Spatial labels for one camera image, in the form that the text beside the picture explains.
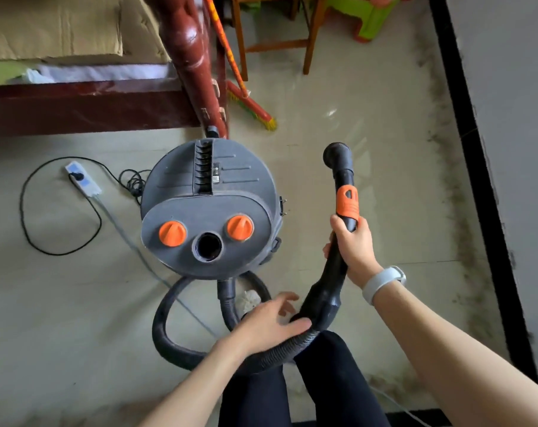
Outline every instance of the round hose port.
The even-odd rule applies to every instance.
[[[222,247],[219,236],[212,232],[204,232],[196,239],[194,254],[202,262],[212,262],[222,253]]]

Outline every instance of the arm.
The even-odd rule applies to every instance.
[[[139,427],[202,427],[237,368],[252,353],[265,351],[311,326],[301,318],[280,325],[277,317],[295,309],[287,300],[298,295],[283,292],[254,308],[227,337],[216,342],[208,356]]]
[[[364,287],[382,270],[367,222],[360,217],[354,233],[336,216],[330,222],[349,278]],[[538,427],[538,385],[506,360],[438,316],[398,281],[380,288],[373,303],[453,425]]]

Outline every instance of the tiled floor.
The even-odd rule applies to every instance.
[[[301,16],[292,23],[271,8],[245,22],[263,37],[273,32],[295,38],[304,32]],[[283,245],[259,274],[273,294],[289,289],[302,296],[318,279],[335,202],[321,155],[328,143],[343,141],[354,153],[361,213],[370,222],[380,262],[404,268],[411,291],[505,356],[427,0],[397,6],[370,44],[355,42],[351,30],[342,17],[327,20],[309,76],[301,73],[302,50],[248,55],[252,96],[279,128],[268,133],[232,106],[231,136],[265,161],[288,199]],[[151,168],[167,150],[199,134],[145,131],[0,141],[0,426],[134,425],[186,375],[152,346],[150,324],[164,287],[112,225],[104,219],[99,237],[82,251],[43,256],[23,242],[17,201],[26,175],[52,157],[93,157],[115,173]],[[103,200],[140,243],[133,201],[102,171],[86,167],[103,185]],[[58,164],[31,183],[25,209],[34,239],[54,251],[77,246],[96,227]],[[149,260],[159,274],[175,278]],[[184,300],[216,332],[226,332],[215,285],[197,282]],[[347,283],[342,300],[331,329],[347,341],[372,385],[409,408],[435,407],[359,291]],[[189,347],[207,350],[213,343],[181,308],[173,309],[169,329]],[[286,375],[294,420],[314,418],[298,372],[287,366]]]

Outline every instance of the light blue watch strap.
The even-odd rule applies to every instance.
[[[379,288],[393,280],[399,280],[402,285],[406,284],[406,275],[395,265],[386,268],[384,271],[379,272],[368,280],[368,283],[366,283],[364,289],[362,289],[362,296],[368,304],[373,306],[374,304],[372,303],[372,300],[374,299],[375,293],[378,292]]]

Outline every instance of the gray wall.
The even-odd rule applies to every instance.
[[[447,1],[538,367],[538,0]]]

